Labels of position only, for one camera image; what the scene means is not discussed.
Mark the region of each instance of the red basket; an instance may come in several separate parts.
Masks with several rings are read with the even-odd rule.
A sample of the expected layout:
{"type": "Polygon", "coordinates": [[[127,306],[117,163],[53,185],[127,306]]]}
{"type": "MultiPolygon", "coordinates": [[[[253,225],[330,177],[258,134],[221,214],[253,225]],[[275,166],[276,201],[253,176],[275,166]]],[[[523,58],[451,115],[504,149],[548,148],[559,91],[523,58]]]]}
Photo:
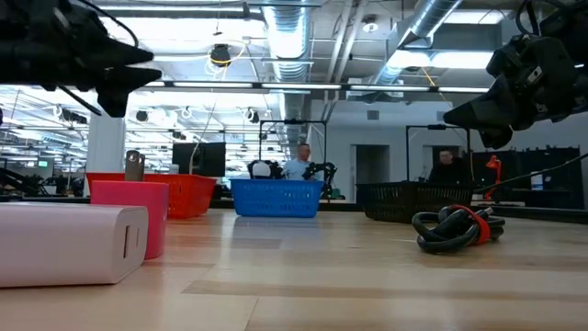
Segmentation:
{"type": "MultiPolygon", "coordinates": [[[[121,173],[86,173],[88,188],[92,193],[95,180],[123,181],[121,173]]],[[[169,218],[185,219],[205,214],[209,209],[216,180],[198,175],[145,174],[144,180],[169,184],[169,218]]]]}

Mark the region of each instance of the wall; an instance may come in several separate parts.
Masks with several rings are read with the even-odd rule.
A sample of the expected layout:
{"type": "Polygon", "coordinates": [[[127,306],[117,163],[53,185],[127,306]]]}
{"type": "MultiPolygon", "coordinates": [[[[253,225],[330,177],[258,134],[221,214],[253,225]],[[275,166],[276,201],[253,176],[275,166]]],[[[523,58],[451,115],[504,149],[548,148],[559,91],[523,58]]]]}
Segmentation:
{"type": "MultiPolygon", "coordinates": [[[[515,132],[513,140],[505,149],[545,148],[546,145],[557,147],[581,146],[581,153],[588,153],[588,113],[574,115],[560,123],[542,121],[536,123],[527,131],[515,132]]],[[[412,129],[410,133],[410,168],[411,180],[423,173],[423,167],[428,166],[426,175],[430,172],[429,146],[456,145],[465,146],[466,133],[456,131],[428,131],[426,129],[412,129]]],[[[471,134],[474,151],[484,151],[486,148],[475,131],[471,134]]],[[[352,144],[383,144],[390,147],[390,181],[406,180],[405,134],[404,127],[389,129],[332,126],[327,134],[327,161],[333,162],[338,171],[334,178],[334,185],[341,190],[341,194],[350,197],[351,192],[351,145],[352,144]]],[[[311,148],[314,159],[322,161],[318,146],[322,138],[318,134],[311,136],[311,148]]],[[[582,161],[582,180],[584,184],[584,200],[588,207],[588,160],[582,161]]]]}
{"type": "MultiPolygon", "coordinates": [[[[395,168],[392,159],[396,157],[396,151],[392,147],[395,137],[395,130],[371,130],[366,128],[352,127],[331,127],[327,131],[327,161],[337,166],[337,173],[334,177],[334,188],[339,188],[341,194],[348,199],[351,198],[351,145],[352,144],[373,144],[388,145],[390,147],[390,178],[394,180],[392,169],[395,168]]],[[[311,136],[311,159],[322,162],[321,147],[323,143],[319,134],[311,136]]]]}

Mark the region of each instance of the table surface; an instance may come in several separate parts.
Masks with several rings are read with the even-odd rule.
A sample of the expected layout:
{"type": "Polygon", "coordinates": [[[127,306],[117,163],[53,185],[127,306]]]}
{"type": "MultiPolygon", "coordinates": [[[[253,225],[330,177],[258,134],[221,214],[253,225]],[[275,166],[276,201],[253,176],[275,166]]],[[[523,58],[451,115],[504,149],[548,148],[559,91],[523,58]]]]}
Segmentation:
{"type": "Polygon", "coordinates": [[[0,330],[588,330],[588,227],[508,220],[452,256],[414,237],[361,213],[210,211],[169,222],[118,285],[0,290],[0,330]]]}

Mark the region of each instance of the black basket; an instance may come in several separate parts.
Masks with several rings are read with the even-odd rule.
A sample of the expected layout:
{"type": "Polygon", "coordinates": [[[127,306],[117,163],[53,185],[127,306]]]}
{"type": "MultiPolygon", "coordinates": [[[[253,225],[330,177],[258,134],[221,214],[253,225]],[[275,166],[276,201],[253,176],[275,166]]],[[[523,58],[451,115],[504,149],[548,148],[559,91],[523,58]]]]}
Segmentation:
{"type": "Polygon", "coordinates": [[[357,203],[372,220],[410,223],[417,212],[438,212],[452,204],[469,206],[472,193],[472,187],[450,184],[357,184],[357,203]]]}

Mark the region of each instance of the doorway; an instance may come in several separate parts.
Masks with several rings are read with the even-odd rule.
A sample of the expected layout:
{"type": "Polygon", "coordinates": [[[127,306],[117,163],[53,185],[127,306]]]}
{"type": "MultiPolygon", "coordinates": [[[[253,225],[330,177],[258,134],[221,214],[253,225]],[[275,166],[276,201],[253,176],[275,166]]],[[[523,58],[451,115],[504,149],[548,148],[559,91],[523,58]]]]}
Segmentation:
{"type": "Polygon", "coordinates": [[[388,145],[352,145],[351,158],[353,202],[356,202],[356,184],[390,182],[390,147],[388,145]]]}

